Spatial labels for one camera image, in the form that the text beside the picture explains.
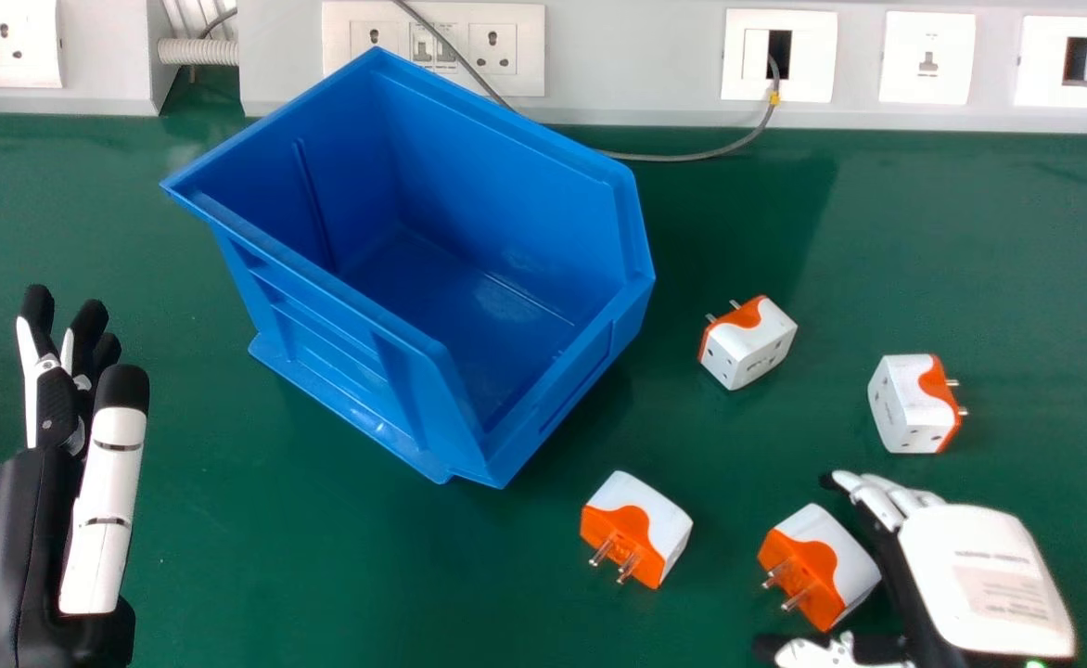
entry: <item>green tabletop surface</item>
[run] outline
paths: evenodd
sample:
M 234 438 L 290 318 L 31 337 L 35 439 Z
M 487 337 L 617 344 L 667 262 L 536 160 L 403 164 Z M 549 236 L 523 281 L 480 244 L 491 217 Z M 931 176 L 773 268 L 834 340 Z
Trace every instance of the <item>green tabletop surface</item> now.
M 833 468 L 998 507 L 1034 533 L 1087 667 L 1087 137 L 772 130 L 741 155 L 635 165 L 647 319 L 497 491 L 437 487 L 247 354 L 254 329 L 203 223 L 158 187 L 247 125 L 228 81 L 159 118 L 0 117 L 0 461 L 22 448 L 13 318 L 57 330 L 87 297 L 152 377 L 123 594 L 140 667 L 757 665 L 807 633 L 763 592 L 765 532 Z M 737 130 L 561 128 L 633 151 Z M 799 333 L 727 392 L 696 361 L 705 313 L 773 297 Z M 879 356 L 933 352 L 970 416 L 948 452 L 891 456 Z M 591 569 L 580 507 L 615 469 L 692 516 L 659 591 Z M 878 589 L 850 629 L 897 629 Z

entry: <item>blue storage container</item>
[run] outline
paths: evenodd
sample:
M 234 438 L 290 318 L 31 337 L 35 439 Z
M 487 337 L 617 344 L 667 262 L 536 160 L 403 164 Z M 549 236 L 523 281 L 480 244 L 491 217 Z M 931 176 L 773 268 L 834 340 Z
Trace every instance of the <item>blue storage container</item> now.
M 162 186 L 250 353 L 437 482 L 505 487 L 654 285 L 624 165 L 379 49 Z

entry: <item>white and orange plug adapter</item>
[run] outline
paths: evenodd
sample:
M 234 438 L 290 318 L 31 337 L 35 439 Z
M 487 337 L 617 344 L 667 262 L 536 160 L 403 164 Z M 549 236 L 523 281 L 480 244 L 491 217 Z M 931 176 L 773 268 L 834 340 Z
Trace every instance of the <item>white and orange plug adapter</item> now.
M 721 317 L 707 315 L 709 327 L 700 340 L 700 365 L 726 389 L 738 390 L 764 376 L 787 357 L 795 320 L 766 295 L 738 304 Z
M 596 549 L 591 567 L 609 558 L 616 582 L 634 578 L 658 589 L 684 553 L 692 519 L 634 475 L 615 470 L 580 512 L 580 537 Z
M 835 627 L 882 582 L 874 558 L 814 503 L 770 530 L 759 563 L 767 571 L 762 588 L 787 593 L 784 613 L 799 609 L 820 631 Z
M 969 412 L 955 403 L 938 356 L 886 355 L 869 382 L 877 434 L 891 453 L 937 454 L 960 431 Z

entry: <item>wall switch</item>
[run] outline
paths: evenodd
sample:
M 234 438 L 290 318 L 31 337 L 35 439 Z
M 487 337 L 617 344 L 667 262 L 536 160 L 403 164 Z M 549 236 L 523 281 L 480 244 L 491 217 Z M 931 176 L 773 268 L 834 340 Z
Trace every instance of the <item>wall switch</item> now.
M 387 0 L 328 0 L 322 4 L 322 75 L 373 47 L 484 93 L 459 54 L 505 97 L 544 97 L 544 4 L 412 3 L 458 50 Z
M 55 0 L 0 0 L 0 88 L 61 88 Z
M 1022 18 L 1014 104 L 1087 109 L 1087 88 L 1064 86 L 1066 76 L 1087 79 L 1087 16 Z
M 882 102 L 966 105 L 976 14 L 887 12 Z
M 726 10 L 721 99 L 765 100 L 770 56 L 780 64 L 782 100 L 832 102 L 836 12 Z

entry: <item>robotic hand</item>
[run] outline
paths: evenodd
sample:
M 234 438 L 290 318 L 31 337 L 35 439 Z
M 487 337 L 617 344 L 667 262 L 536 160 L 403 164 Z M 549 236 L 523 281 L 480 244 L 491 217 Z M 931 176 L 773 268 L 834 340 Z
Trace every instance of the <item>robotic hand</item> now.
M 759 659 L 784 668 L 1074 665 L 1071 617 L 1039 546 L 1013 515 L 947 504 L 877 475 L 835 470 L 820 483 L 857 507 L 904 633 L 759 635 Z
M 58 353 L 47 288 L 32 285 L 16 317 L 27 449 L 0 464 L 0 668 L 132 660 L 136 614 L 118 590 L 149 377 L 115 364 L 107 320 L 102 302 L 87 301 Z

